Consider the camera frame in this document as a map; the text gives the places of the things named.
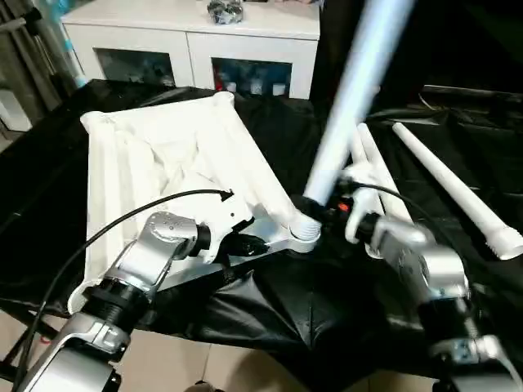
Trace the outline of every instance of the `glass cabinet door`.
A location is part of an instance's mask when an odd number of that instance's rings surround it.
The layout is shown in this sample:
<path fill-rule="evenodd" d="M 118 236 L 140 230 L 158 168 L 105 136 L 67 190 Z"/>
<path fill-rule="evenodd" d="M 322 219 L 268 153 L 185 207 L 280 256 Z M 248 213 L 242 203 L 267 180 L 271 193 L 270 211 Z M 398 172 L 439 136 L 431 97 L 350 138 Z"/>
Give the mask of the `glass cabinet door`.
<path fill-rule="evenodd" d="M 212 58 L 214 87 L 219 91 L 288 96 L 292 70 L 289 63 Z"/>
<path fill-rule="evenodd" d="M 99 47 L 93 50 L 108 80 L 175 87 L 168 53 Z"/>

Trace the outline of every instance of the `white cabinet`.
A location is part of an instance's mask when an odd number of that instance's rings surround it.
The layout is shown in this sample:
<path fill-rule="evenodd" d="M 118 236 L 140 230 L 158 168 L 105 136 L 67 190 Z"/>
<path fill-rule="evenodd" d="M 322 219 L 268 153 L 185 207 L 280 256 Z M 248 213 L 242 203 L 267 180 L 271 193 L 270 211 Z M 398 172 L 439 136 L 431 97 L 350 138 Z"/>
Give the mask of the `white cabinet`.
<path fill-rule="evenodd" d="M 243 2 L 216 25 L 207 1 L 95 0 L 62 18 L 87 79 L 309 98 L 320 11 L 300 2 Z"/>

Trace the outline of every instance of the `object on cabinet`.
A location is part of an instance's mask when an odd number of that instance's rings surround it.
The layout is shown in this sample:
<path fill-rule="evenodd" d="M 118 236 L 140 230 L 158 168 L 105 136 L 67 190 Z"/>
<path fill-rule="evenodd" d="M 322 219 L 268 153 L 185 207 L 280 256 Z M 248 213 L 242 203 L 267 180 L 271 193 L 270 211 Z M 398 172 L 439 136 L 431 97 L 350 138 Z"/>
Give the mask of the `object on cabinet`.
<path fill-rule="evenodd" d="M 217 25 L 239 23 L 244 18 L 244 9 L 237 0 L 211 0 L 207 11 Z"/>

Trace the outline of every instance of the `black connector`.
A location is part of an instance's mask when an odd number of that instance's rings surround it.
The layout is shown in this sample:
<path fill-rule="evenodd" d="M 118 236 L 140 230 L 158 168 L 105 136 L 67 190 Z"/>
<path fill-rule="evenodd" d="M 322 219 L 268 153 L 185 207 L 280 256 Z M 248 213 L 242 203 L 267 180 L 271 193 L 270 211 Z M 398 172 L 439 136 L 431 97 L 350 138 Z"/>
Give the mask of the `black connector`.
<path fill-rule="evenodd" d="M 425 335 L 431 344 L 448 339 L 476 339 L 480 321 L 467 298 L 434 300 L 418 307 Z"/>
<path fill-rule="evenodd" d="M 126 333 L 132 332 L 149 306 L 142 290 L 118 280 L 104 279 L 86 293 L 87 303 L 82 312 L 105 320 Z"/>

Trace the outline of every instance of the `black tablecloth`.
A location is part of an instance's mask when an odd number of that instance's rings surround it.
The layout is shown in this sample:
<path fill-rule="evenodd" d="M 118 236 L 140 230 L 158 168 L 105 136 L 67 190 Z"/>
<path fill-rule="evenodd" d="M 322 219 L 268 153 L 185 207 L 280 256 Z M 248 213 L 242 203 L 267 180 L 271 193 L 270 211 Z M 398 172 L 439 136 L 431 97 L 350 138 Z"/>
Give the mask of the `black tablecloth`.
<path fill-rule="evenodd" d="M 85 239 L 87 133 L 79 116 L 137 107 L 162 91 L 93 81 L 0 154 L 0 305 L 36 306 L 60 263 Z M 210 94 L 179 89 L 162 102 Z M 236 96 L 235 108 L 285 190 L 300 194 L 324 115 L 309 102 L 276 98 Z M 400 192 L 453 235 L 481 294 L 483 313 L 519 359 L 515 315 L 523 304 L 521 260 L 495 260 L 474 225 L 391 132 L 389 119 L 395 116 L 375 117 L 369 126 Z M 523 231 L 521 133 L 453 111 L 414 117 L 409 129 L 509 225 Z M 82 272 L 79 259 L 61 280 L 50 311 L 65 312 Z M 313 390 L 340 389 L 375 368 L 430 374 L 405 291 L 385 263 L 369 259 L 361 247 L 324 236 L 311 254 L 284 252 L 235 273 L 237 279 L 227 285 L 217 273 L 162 292 L 143 327 L 269 351 Z"/>

